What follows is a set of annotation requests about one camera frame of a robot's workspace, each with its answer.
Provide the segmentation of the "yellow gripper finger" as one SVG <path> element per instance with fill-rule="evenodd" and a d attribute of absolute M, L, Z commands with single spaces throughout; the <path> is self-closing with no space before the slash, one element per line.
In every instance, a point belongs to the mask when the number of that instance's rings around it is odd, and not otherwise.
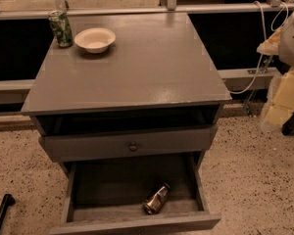
<path fill-rule="evenodd" d="M 257 52 L 263 55 L 277 55 L 280 41 L 281 28 L 278 28 L 267 40 L 261 43 Z"/>
<path fill-rule="evenodd" d="M 267 98 L 261 112 L 260 127 L 263 131 L 277 131 L 294 114 L 294 67 L 284 75 L 273 77 Z"/>

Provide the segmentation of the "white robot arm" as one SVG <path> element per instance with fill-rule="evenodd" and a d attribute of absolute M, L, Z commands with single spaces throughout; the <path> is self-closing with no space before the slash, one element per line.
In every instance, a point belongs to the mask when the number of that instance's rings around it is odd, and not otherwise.
<path fill-rule="evenodd" d="M 294 115 L 294 11 L 284 25 L 258 46 L 257 52 L 276 55 L 290 67 L 284 75 L 272 79 L 268 101 L 262 110 L 262 130 L 276 131 Z"/>

